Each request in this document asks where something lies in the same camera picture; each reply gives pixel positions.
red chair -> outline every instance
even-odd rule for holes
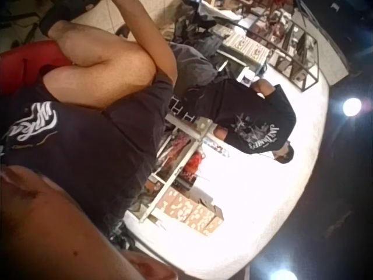
[[[0,54],[0,96],[11,95],[22,86],[30,86],[43,67],[72,65],[54,41],[24,45]]]

graphic print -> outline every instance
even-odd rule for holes
[[[237,116],[236,124],[232,125],[234,131],[248,143],[250,149],[265,148],[274,143],[277,138],[277,132],[280,128],[273,124],[263,123],[258,125],[250,117],[241,115]]]
[[[8,137],[16,137],[17,141],[24,142],[30,137],[49,131],[57,125],[57,113],[51,108],[51,102],[34,103],[31,107],[31,116],[15,122]]]

black t-shirt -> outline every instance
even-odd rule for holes
[[[224,140],[244,153],[277,151],[285,144],[297,121],[280,85],[265,99],[233,79],[204,89],[199,115],[228,129]]]
[[[42,83],[23,88],[1,100],[2,161],[49,177],[107,235],[152,171],[172,93],[158,75],[151,87],[98,111],[60,103]]]

spotlight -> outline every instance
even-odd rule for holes
[[[297,277],[289,270],[278,270],[271,275],[270,280],[298,280]]]
[[[347,99],[343,104],[343,112],[346,116],[352,117],[361,110],[361,101],[358,98]]]

leg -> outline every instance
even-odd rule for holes
[[[66,21],[54,24],[48,35],[76,64],[44,77],[48,91],[61,102],[102,109],[153,81],[154,62],[136,43]]]

